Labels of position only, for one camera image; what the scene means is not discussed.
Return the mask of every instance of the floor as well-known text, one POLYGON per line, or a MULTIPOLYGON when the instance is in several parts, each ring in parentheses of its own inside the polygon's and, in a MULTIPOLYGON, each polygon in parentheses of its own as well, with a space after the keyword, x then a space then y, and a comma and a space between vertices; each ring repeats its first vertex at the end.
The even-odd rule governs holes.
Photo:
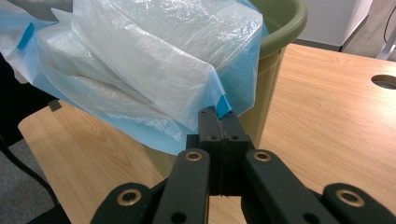
MULTIPOLYGON (((374 0, 369 11, 367 22, 352 38, 343 50, 344 53, 375 58, 386 44, 384 32, 392 10, 396 7, 396 0, 374 0)), ((387 29, 386 39, 396 27, 396 12, 391 16, 387 29)), ((393 52, 389 61, 396 62, 396 53, 393 52)))
MULTIPOLYGON (((383 34, 388 17, 396 7, 396 0, 374 0, 367 22, 345 47, 344 53, 374 58, 385 42, 383 34)), ((389 23, 387 36, 396 25, 396 13, 389 23)), ((389 58, 396 62, 396 53, 389 58)), ((21 140, 11 150, 33 170, 42 174, 26 143, 21 140)), ((0 223, 26 223, 51 209, 47 192, 32 178, 21 172, 0 154, 0 223)))

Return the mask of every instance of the screw hole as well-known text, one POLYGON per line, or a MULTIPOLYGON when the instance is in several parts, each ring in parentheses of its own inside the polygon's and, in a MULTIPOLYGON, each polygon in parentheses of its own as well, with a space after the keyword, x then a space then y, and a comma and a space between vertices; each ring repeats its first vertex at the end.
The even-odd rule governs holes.
POLYGON ((202 154, 199 152, 192 151, 192 152, 187 153, 185 157, 186 157, 186 160, 188 160, 188 161, 198 161, 202 158, 202 154))
POLYGON ((351 206, 363 207, 365 205, 363 198, 359 194, 357 194, 351 190, 339 189, 335 192, 335 195, 343 203, 349 204, 351 206))
POLYGON ((185 223, 187 220, 187 217, 184 213, 174 213, 171 216, 171 221, 173 223, 185 223))
POLYGON ((270 161, 271 155, 265 152, 256 152, 254 153, 254 158, 258 161, 270 161))
POLYGON ((319 223, 320 223, 319 218, 317 218, 317 216, 315 216, 314 214, 305 213, 305 214, 303 215, 303 217, 304 217, 304 219, 305 219, 305 221, 306 221, 307 223, 310 223, 310 224, 319 224, 319 223))
POLYGON ((117 203, 122 206, 133 205, 142 198, 142 193, 138 189, 126 189, 119 194, 117 203))

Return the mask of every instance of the plastic wrap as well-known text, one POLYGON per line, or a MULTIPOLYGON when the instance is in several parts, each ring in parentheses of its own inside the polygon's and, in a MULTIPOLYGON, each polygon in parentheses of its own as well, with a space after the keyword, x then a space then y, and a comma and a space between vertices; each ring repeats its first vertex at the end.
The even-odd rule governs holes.
POLYGON ((56 24, 0 8, 21 21, 0 21, 16 73, 149 147, 177 154, 200 109, 254 103, 262 15, 235 1, 80 0, 56 24))

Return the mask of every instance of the hole in table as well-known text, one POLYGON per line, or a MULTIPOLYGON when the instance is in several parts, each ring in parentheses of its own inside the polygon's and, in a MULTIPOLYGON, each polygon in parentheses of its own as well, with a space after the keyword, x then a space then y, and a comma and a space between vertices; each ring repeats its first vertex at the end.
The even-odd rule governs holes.
POLYGON ((372 81, 379 87, 396 90, 396 77, 389 75, 376 75, 372 77, 372 81))

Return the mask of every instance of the table surface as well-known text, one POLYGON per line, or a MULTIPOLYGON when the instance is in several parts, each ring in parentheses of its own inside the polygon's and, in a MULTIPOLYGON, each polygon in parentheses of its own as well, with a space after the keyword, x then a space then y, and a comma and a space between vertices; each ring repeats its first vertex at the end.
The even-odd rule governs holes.
MULTIPOLYGON (((396 214, 396 90, 371 77, 396 63, 289 45, 260 148, 275 152, 317 192, 343 182, 396 214)), ((113 126, 62 102, 20 130, 73 223, 89 223, 116 186, 163 178, 145 150, 113 126)), ((212 197, 209 223, 243 223, 238 198, 212 197)))

